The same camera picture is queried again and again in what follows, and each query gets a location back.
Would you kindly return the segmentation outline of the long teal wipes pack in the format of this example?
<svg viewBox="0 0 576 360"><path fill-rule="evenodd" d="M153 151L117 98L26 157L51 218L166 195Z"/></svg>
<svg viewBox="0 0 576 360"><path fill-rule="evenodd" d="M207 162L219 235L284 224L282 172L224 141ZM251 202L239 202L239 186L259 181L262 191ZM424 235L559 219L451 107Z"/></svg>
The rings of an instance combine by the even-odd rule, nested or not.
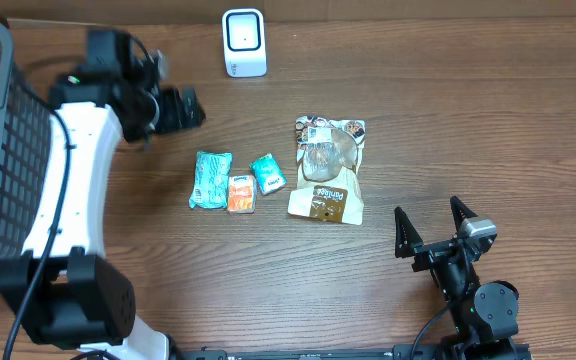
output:
<svg viewBox="0 0 576 360"><path fill-rule="evenodd" d="M220 209L227 206L231 153L198 151L189 206Z"/></svg>

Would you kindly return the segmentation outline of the brown white snack bag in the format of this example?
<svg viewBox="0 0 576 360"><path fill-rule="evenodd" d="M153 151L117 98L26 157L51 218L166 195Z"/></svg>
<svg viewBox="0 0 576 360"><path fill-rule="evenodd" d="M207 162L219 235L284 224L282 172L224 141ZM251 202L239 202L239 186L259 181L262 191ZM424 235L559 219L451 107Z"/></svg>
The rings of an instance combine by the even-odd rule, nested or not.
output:
<svg viewBox="0 0 576 360"><path fill-rule="evenodd" d="M358 172L365 147L363 120L301 116L295 121L297 185L288 213L360 225L364 202Z"/></svg>

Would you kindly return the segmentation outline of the orange tissue pack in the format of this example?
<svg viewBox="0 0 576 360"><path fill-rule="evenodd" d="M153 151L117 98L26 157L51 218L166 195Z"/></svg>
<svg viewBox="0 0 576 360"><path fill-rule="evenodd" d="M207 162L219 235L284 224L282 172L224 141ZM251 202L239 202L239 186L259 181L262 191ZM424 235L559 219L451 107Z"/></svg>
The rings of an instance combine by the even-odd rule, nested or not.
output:
<svg viewBox="0 0 576 360"><path fill-rule="evenodd" d="M255 210L257 185L253 175L231 176L228 182L229 213L253 213Z"/></svg>

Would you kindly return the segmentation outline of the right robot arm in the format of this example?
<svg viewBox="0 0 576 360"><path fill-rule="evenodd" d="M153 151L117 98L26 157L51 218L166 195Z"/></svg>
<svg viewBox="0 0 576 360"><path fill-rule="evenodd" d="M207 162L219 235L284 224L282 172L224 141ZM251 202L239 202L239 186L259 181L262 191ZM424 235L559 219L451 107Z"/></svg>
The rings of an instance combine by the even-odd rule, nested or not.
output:
<svg viewBox="0 0 576 360"><path fill-rule="evenodd" d="M394 209L395 256L413 259L415 272L428 270L446 305L419 331L408 350L396 348L396 359L522 360L532 354L517 344L518 290L507 281L482 284L474 263L488 252L497 227L469 209L458 197L450 198L456 232L449 240L426 244L400 207ZM421 341L443 315L450 314L456 333L427 348Z"/></svg>

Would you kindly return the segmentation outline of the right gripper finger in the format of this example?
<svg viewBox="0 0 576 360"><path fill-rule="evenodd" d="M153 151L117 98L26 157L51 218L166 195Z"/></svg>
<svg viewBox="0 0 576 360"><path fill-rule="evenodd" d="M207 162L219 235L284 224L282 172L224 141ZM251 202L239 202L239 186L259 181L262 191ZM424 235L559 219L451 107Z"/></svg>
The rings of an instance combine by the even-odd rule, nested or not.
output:
<svg viewBox="0 0 576 360"><path fill-rule="evenodd" d="M394 209L396 241L395 256L397 258L412 257L415 249L423 245L423 240L401 207Z"/></svg>
<svg viewBox="0 0 576 360"><path fill-rule="evenodd" d="M456 232L472 233L473 220L477 219L478 215L468 208L457 196L450 198L450 206Z"/></svg>

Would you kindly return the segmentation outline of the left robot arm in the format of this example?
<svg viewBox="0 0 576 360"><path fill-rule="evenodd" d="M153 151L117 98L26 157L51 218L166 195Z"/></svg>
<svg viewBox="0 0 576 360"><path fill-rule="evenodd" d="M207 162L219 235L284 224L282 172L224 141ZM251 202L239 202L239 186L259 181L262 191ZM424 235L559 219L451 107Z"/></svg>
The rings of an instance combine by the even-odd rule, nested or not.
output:
<svg viewBox="0 0 576 360"><path fill-rule="evenodd" d="M78 359L178 359L174 340L136 313L132 283L106 258L103 211L121 141L197 128L191 88L161 88L163 56L118 29L87 34L87 54L58 76L42 106L51 147L42 193L18 256L0 261L13 333Z"/></svg>

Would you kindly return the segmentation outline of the teal tissue pack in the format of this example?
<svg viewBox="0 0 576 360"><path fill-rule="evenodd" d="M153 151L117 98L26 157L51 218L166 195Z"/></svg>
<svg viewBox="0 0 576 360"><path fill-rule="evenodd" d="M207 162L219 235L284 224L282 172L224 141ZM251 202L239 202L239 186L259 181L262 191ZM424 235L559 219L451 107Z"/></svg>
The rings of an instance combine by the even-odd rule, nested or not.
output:
<svg viewBox="0 0 576 360"><path fill-rule="evenodd" d="M274 193L287 184L279 164L271 153L267 153L253 161L250 164L250 170L256 178L263 195Z"/></svg>

